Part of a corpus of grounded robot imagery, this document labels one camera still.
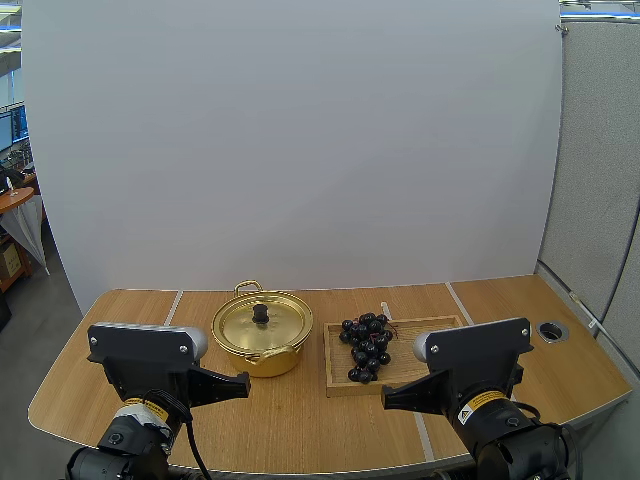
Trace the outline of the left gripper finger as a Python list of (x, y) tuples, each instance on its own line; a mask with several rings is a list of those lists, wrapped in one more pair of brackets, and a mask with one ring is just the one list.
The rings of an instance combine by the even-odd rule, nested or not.
[(201, 367), (188, 371), (190, 407), (200, 407), (232, 399), (249, 397), (251, 389), (248, 372), (227, 376)]

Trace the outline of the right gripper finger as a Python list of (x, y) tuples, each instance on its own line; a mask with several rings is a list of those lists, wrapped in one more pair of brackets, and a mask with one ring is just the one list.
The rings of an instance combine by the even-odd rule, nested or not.
[(384, 385), (382, 406), (385, 410), (447, 415), (452, 405), (450, 377), (450, 372), (445, 370), (400, 387)]

